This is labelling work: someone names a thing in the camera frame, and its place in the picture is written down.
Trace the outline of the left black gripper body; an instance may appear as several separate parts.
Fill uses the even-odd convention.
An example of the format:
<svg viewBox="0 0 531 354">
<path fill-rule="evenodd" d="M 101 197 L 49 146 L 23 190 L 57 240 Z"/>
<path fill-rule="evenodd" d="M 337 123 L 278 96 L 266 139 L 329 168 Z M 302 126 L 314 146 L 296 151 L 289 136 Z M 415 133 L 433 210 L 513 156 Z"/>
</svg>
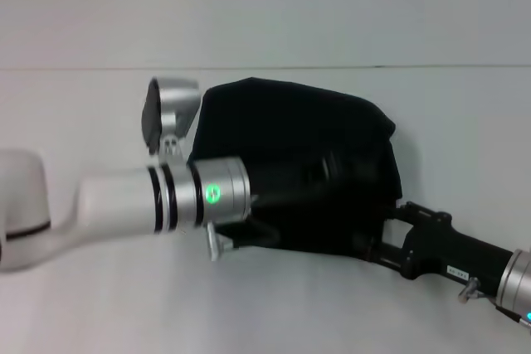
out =
<svg viewBox="0 0 531 354">
<path fill-rule="evenodd" d="M 327 200 L 328 164 L 324 158 L 249 162 L 248 177 L 251 185 L 248 221 L 258 221 L 260 213 L 267 211 L 309 209 Z"/>
</svg>

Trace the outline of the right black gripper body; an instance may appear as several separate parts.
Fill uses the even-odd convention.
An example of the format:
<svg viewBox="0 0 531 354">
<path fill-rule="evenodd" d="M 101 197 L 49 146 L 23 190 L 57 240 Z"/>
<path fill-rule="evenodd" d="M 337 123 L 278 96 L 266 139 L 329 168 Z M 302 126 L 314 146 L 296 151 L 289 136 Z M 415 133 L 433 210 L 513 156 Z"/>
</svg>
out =
<svg viewBox="0 0 531 354">
<path fill-rule="evenodd" d="M 439 274 L 461 284 L 476 277 L 482 293 L 497 293 L 511 251 L 460 233 L 448 217 L 419 216 L 410 224 L 401 250 L 402 277 Z"/>
</svg>

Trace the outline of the black shirt with FREE print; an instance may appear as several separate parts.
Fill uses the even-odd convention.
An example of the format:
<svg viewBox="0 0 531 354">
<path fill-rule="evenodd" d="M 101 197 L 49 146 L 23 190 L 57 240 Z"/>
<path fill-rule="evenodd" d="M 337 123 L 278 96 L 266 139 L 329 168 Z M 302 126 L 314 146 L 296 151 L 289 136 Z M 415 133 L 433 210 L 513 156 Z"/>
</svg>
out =
<svg viewBox="0 0 531 354">
<path fill-rule="evenodd" d="M 236 248 L 258 246 L 363 259 L 382 241 L 382 210 L 402 184 L 391 138 L 395 124 L 368 100 L 307 85 L 247 78 L 207 90 L 190 158 L 254 162 L 324 158 L 328 196 L 309 209 L 260 213 L 218 234 Z"/>
</svg>

